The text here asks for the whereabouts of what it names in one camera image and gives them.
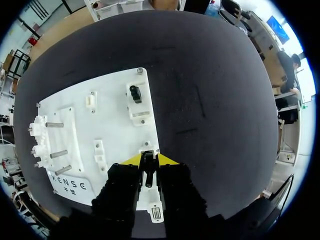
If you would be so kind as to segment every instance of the blue screen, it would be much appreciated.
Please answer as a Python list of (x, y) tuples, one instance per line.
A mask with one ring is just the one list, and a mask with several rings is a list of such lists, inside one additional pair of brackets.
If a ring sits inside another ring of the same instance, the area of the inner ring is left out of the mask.
[(271, 16), (266, 23), (272, 28), (282, 44), (285, 44), (290, 39), (274, 16)]

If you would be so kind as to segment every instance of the xense logo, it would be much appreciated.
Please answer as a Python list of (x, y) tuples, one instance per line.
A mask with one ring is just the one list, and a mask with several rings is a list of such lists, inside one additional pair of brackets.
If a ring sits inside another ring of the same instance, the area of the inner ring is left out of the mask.
[[(66, 185), (66, 186), (69, 186), (69, 181), (68, 181), (67, 179), (63, 178), (63, 179), (61, 180), (61, 177), (57, 177), (57, 178), (56, 178), (56, 176), (54, 176), (54, 175), (51, 175), (51, 177), (52, 177), (52, 180), (54, 180), (54, 181), (56, 181), (56, 182), (59, 182), (59, 183), (61, 183), (61, 184), (64, 184), (64, 185)], [(70, 184), (72, 185), (72, 187), (78, 188), (78, 186), (77, 186), (77, 184), (75, 183), (75, 181), (70, 181)], [(87, 190), (84, 183), (81, 182), (81, 183), (79, 184), (79, 186), (80, 186), (80, 188), (82, 188), (82, 189), (84, 189), (84, 190)]]

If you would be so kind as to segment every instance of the white box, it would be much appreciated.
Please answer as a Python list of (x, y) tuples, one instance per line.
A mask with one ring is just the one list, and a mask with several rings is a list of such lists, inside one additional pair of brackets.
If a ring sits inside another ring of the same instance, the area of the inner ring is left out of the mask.
[(124, 13), (141, 11), (144, 0), (122, 0), (119, 2)]
[(94, 11), (100, 16), (100, 18), (98, 17), (99, 20), (110, 18), (119, 14), (118, 3), (107, 5)]

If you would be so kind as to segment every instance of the black mat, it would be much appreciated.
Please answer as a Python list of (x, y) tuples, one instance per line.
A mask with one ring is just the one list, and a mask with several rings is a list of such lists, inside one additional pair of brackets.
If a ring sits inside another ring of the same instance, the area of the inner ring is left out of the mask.
[[(90, 207), (54, 195), (30, 151), (36, 103), (69, 86), (131, 68), (148, 71), (161, 153), (184, 162), (209, 216), (232, 216), (269, 183), (278, 144), (276, 105), (248, 37), (220, 19), (190, 12), (140, 11), (84, 27), (26, 71), (14, 111), (15, 142), (34, 197), (56, 215)], [(133, 237), (164, 237), (137, 212)]]

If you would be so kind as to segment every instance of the wooden table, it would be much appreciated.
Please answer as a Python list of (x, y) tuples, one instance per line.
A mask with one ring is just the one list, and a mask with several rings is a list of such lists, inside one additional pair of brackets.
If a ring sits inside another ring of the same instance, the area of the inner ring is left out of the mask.
[(59, 42), (61, 39), (64, 39), (73, 32), (93, 23), (94, 20), (86, 7), (65, 17), (56, 25), (51, 27), (48, 31), (46, 31), (38, 40), (36, 45), (31, 48), (29, 53), (31, 58), (30, 64), (32, 64), (46, 50)]

